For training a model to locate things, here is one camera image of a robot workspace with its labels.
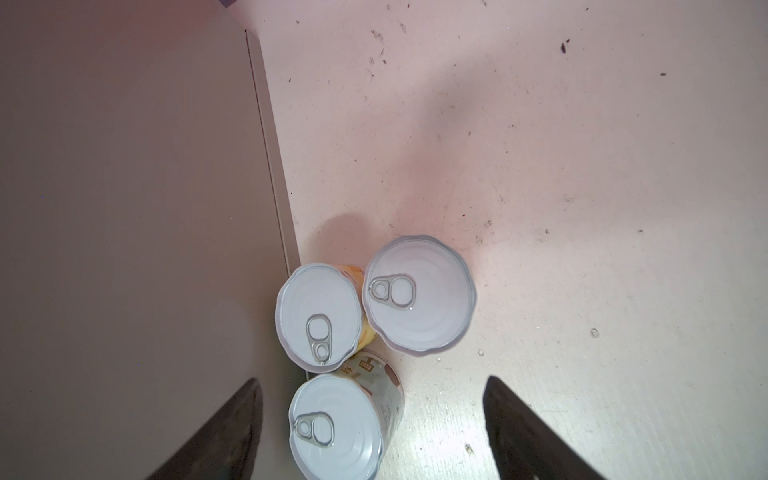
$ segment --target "pull tab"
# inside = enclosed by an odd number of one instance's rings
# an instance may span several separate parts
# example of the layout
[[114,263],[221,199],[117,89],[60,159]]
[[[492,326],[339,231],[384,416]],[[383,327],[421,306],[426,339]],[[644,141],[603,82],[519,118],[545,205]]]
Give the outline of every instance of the pull tab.
[[[312,323],[325,323],[328,327],[328,334],[323,337],[315,337],[312,335],[312,329],[310,325]],[[322,313],[316,313],[306,321],[306,337],[310,340],[310,348],[312,350],[312,356],[320,365],[325,365],[331,358],[331,321],[328,317]]]
[[325,412],[307,413],[296,417],[293,429],[304,442],[327,449],[333,445],[333,420]]
[[378,276],[371,280],[368,291],[375,301],[398,310],[410,310],[416,301],[416,281],[407,273]]

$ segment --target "can label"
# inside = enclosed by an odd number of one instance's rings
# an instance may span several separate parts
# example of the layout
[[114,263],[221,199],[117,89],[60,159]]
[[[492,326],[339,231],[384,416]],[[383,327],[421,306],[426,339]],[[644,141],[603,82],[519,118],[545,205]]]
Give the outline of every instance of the can label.
[[405,394],[400,379],[392,367],[375,353],[363,350],[331,373],[343,379],[356,382],[370,398],[376,416],[379,417],[384,449],[402,418]]
[[[355,265],[332,265],[332,267],[337,269],[346,279],[352,282],[352,285],[355,286],[355,291],[357,292],[357,298],[360,300],[360,305],[362,305],[362,285],[364,283],[366,271]],[[366,316],[365,309],[363,309],[362,331],[360,333],[360,340],[357,342],[355,353],[369,345],[374,339],[376,339],[376,331],[368,323],[368,316]]]

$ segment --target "can rim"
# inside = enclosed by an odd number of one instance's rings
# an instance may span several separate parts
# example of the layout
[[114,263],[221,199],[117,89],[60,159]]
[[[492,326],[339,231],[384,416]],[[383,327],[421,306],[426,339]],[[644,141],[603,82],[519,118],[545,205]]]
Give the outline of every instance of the can rim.
[[[283,330],[282,306],[285,303],[285,296],[287,295],[287,292],[290,291],[292,282],[294,282],[296,278],[298,278],[302,273],[305,273],[307,270],[310,270],[312,268],[318,268],[318,267],[332,270],[340,279],[342,279],[349,286],[351,292],[354,295],[354,298],[356,299],[355,301],[356,309],[360,317],[360,322],[357,326],[356,335],[354,336],[355,340],[349,346],[349,350],[346,351],[339,358],[338,361],[333,363],[328,363],[326,365],[317,365],[315,363],[310,363],[310,362],[307,362],[301,356],[299,356],[293,350]],[[299,268],[295,269],[293,273],[291,273],[291,275],[288,277],[288,280],[286,280],[286,282],[280,288],[280,292],[277,294],[277,302],[275,305],[275,329],[277,333],[277,338],[280,341],[280,345],[283,346],[283,350],[285,350],[286,355],[288,355],[288,358],[290,358],[294,363],[296,363],[299,367],[306,370],[307,372],[328,373],[338,369],[346,360],[348,360],[352,355],[355,354],[357,343],[359,341],[360,335],[362,334],[362,315],[364,314],[365,310],[360,305],[360,301],[358,301],[357,299],[358,299],[357,291],[355,289],[355,286],[352,283],[352,280],[347,278],[343,273],[341,273],[337,268],[335,268],[330,263],[308,263],[306,265],[302,265]]]
[[[375,453],[373,450],[371,451],[371,456],[378,455],[378,458],[376,459],[376,466],[374,467],[373,471],[371,472],[371,475],[367,477],[367,480],[372,480],[376,477],[376,475],[379,472],[379,468],[381,467],[382,458],[384,456],[384,451],[386,450],[386,445],[384,441],[384,435],[381,430],[381,421],[379,419],[379,414],[374,408],[372,404],[372,400],[367,396],[365,390],[352,379],[345,379],[339,376],[335,376],[329,373],[324,373],[321,375],[316,376],[315,378],[305,382],[299,389],[296,391],[296,393],[293,395],[293,399],[291,400],[290,406],[288,408],[288,423],[289,425],[293,425],[293,422],[295,420],[294,415],[294,409],[296,408],[296,402],[298,402],[302,396],[306,393],[307,389],[312,388],[313,383],[323,382],[323,381],[332,381],[332,382],[339,382],[343,383],[345,385],[351,385],[354,387],[354,389],[359,392],[362,399],[365,399],[365,405],[366,409],[369,410],[369,413],[371,414],[371,418],[374,419],[374,422],[371,422],[371,425],[374,426],[374,432],[375,437],[373,438],[373,443],[376,443],[376,440],[379,440],[379,451],[378,453]],[[301,455],[301,452],[299,451],[298,443],[300,440],[297,438],[296,432],[293,431],[293,427],[291,428],[290,435],[289,435],[289,443],[291,448],[291,454],[293,456],[294,461],[296,462],[296,465],[299,467],[299,470],[309,479],[309,480],[324,480],[323,478],[319,477],[310,466],[310,463],[307,461],[307,459]]]
[[[376,322],[376,316],[372,314],[371,306],[370,306],[370,301],[371,301],[370,294],[368,292],[368,282],[370,280],[369,275],[375,268],[376,264],[381,260],[381,257],[386,252],[391,250],[398,243],[405,243],[407,241],[426,241],[426,242],[430,242],[438,245],[447,253],[449,253],[454,258],[454,260],[458,262],[459,266],[462,268],[464,274],[467,277],[468,287],[469,287],[468,288],[469,304],[468,304],[468,313],[467,313],[466,319],[464,320],[465,325],[462,327],[462,330],[459,333],[457,333],[455,338],[449,340],[444,345],[429,347],[424,349],[412,349],[407,346],[402,346],[387,336],[386,332],[382,329],[382,327],[378,324],[378,322]],[[363,279],[363,285],[362,285],[362,306],[366,312],[366,315],[368,317],[368,323],[370,324],[371,328],[373,328],[373,330],[379,334],[379,336],[382,338],[384,343],[389,348],[400,353],[406,353],[410,356],[416,356],[416,357],[427,356],[433,353],[441,353],[448,349],[451,349],[464,338],[466,333],[469,331],[469,326],[472,323],[472,316],[477,306],[477,288],[475,287],[475,280],[472,278],[472,273],[469,270],[469,266],[465,262],[464,258],[458,254],[458,252],[456,252],[451,247],[441,242],[437,238],[434,238],[430,235],[404,235],[402,237],[397,237],[391,242],[387,243],[384,247],[381,248],[381,250],[376,252],[376,255],[374,255],[373,258],[368,262],[368,265],[366,266],[366,273]]]

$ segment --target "tin can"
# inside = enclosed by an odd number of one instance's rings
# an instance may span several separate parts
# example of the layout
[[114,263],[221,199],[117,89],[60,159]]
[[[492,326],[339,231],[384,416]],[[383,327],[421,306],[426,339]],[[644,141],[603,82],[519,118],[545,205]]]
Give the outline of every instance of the tin can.
[[476,303],[466,262],[434,237],[400,237],[366,268],[362,304],[370,325],[399,352],[451,348],[467,332]]
[[311,263],[293,272],[277,296],[280,344],[298,366],[332,372],[376,338],[361,304],[364,272]]
[[370,480],[402,418],[405,395],[392,367],[363,350],[296,391],[290,448],[310,480]]

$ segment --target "pull tab ring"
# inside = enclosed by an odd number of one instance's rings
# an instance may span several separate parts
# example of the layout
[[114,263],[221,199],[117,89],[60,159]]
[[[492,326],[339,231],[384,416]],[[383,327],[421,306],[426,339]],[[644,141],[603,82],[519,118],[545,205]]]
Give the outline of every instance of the pull tab ring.
[[[321,442],[317,438],[317,433],[315,432],[318,420],[321,420],[330,427],[330,439],[325,442]],[[317,445],[322,449],[327,449],[333,445],[333,420],[330,415],[325,412],[307,413],[305,415],[297,416],[296,421],[293,423],[293,429],[304,442]]]
[[[392,288],[398,280],[405,281],[410,285],[410,298],[408,298],[407,301],[403,302],[402,300],[405,299],[401,298],[399,299],[401,302],[398,302],[393,298]],[[375,301],[398,310],[410,310],[411,307],[413,307],[413,303],[416,301],[416,281],[407,273],[378,276],[371,280],[371,283],[368,286],[368,291]]]
[[[315,321],[325,322],[328,326],[328,335],[323,338],[315,338],[310,332],[310,324]],[[327,316],[322,313],[316,313],[312,315],[306,321],[306,338],[310,341],[310,349],[312,350],[312,356],[320,365],[325,365],[328,360],[331,359],[331,321]]]

